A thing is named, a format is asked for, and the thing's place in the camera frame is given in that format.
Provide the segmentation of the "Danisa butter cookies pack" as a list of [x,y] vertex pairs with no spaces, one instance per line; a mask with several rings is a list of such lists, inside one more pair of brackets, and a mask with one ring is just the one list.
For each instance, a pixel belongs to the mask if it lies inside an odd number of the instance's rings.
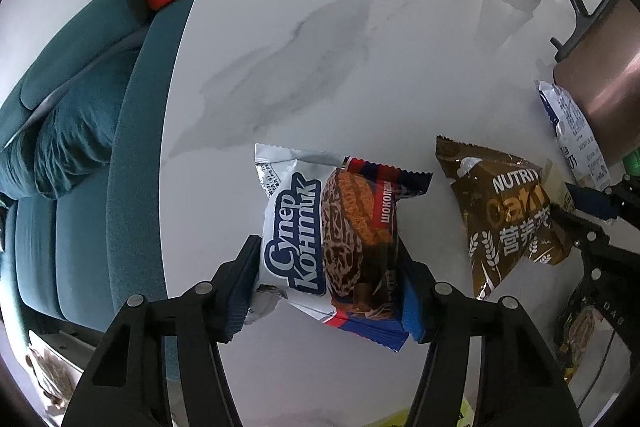
[[601,313],[587,296],[586,286],[580,283],[554,325],[556,361],[567,384],[575,376],[589,340],[601,319]]

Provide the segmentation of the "brown oat snack bag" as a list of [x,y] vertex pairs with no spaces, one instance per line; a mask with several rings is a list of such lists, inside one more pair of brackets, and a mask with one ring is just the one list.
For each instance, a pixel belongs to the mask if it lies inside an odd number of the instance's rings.
[[435,155],[466,228],[476,299],[486,299],[522,259],[557,265],[568,256],[570,244],[552,222],[540,167],[442,135]]

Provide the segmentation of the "white Super Kontik snack pack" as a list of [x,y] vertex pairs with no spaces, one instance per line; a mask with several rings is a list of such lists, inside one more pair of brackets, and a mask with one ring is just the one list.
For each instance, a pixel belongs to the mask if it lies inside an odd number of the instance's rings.
[[426,194],[431,173],[262,143],[254,159],[268,202],[245,321],[286,301],[322,324],[399,351],[409,334],[397,204]]

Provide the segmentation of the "beige small snack packet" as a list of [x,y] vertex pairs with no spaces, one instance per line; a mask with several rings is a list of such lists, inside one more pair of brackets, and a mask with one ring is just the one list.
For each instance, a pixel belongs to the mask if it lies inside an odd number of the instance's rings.
[[562,178],[562,174],[555,163],[548,159],[542,169],[541,186],[552,204],[567,212],[575,210],[574,200]]

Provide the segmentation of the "silver white snack bag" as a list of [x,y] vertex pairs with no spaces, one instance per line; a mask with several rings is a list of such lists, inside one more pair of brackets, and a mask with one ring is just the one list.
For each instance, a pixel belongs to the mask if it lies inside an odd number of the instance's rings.
[[574,98],[555,83],[537,80],[536,88],[576,184],[604,191],[611,185],[611,175],[582,110]]

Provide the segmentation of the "copper kettle with black lid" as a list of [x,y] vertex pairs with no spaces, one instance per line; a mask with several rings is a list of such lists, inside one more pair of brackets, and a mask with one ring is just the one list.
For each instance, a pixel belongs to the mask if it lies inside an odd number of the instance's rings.
[[554,82],[570,92],[613,166],[639,147],[639,0],[570,0],[576,23],[556,47]]

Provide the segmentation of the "teal cushion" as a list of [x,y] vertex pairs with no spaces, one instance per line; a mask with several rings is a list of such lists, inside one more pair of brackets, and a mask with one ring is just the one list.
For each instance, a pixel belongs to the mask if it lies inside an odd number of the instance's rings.
[[1,194],[17,200],[59,199],[112,156],[122,101],[136,49],[99,62],[70,87],[51,112],[1,151]]

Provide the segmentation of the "teal sofa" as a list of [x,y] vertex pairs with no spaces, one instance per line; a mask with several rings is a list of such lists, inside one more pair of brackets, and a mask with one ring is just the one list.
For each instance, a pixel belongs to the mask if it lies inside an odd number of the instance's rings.
[[194,0],[92,0],[1,106],[1,316],[32,334],[105,332],[134,294],[167,296],[160,147]]

